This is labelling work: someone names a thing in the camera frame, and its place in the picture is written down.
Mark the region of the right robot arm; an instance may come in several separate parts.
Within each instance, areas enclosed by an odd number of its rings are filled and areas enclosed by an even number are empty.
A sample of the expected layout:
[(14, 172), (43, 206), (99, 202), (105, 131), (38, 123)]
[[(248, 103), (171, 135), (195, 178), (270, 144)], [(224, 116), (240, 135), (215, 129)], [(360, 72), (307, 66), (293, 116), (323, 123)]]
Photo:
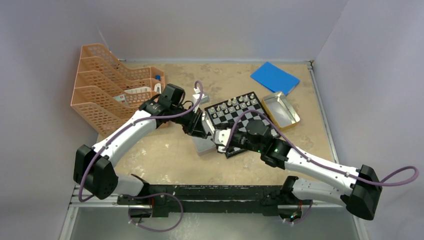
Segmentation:
[(287, 140), (272, 135), (262, 120), (248, 123), (247, 131), (221, 130), (217, 143), (226, 147), (260, 153), (263, 162), (273, 168), (294, 171), (316, 179), (309, 183), (300, 178), (289, 180), (280, 196), (288, 204), (296, 200), (318, 200), (344, 206), (352, 215), (373, 220), (382, 193), (375, 170), (340, 165), (306, 153)]

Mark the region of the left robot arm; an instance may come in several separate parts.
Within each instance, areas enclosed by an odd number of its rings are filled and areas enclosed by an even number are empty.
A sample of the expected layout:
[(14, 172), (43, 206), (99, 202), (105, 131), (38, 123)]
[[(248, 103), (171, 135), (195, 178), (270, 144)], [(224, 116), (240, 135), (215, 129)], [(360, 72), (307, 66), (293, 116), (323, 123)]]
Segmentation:
[(115, 166), (137, 142), (169, 121), (181, 125), (188, 136), (200, 139), (211, 136), (202, 124), (201, 99), (185, 109), (181, 102), (184, 97), (184, 89), (169, 83), (161, 94), (140, 105), (126, 123), (104, 140), (93, 146), (80, 146), (73, 170), (73, 180), (79, 184), (79, 201), (90, 199), (83, 197), (83, 190), (87, 190), (91, 197), (100, 200), (118, 194), (129, 195), (138, 205), (146, 203), (149, 191), (144, 187), (145, 183), (138, 177), (117, 176)]

